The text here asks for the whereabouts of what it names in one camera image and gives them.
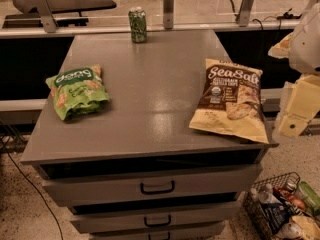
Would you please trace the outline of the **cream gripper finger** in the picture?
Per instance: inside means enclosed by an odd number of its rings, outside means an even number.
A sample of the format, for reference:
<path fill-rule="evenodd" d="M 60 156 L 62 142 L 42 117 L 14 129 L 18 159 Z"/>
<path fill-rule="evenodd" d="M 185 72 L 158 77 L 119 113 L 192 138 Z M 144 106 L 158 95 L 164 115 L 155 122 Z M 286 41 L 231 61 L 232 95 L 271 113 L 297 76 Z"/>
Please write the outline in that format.
<path fill-rule="evenodd" d="M 287 137 L 299 136 L 319 111 L 320 77 L 303 74 L 292 86 L 279 132 Z"/>

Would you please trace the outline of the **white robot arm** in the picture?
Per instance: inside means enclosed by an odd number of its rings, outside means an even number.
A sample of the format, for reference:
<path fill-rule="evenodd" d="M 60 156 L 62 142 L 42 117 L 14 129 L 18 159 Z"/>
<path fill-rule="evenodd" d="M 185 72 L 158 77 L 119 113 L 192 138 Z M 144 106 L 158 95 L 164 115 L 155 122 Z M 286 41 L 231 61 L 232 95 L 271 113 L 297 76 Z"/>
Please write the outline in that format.
<path fill-rule="evenodd" d="M 277 131 L 287 137 L 299 136 L 320 111 L 320 4 L 316 3 L 294 31 L 272 46 L 268 55 L 287 58 L 300 78 L 289 84 L 289 97 L 281 100 Z"/>

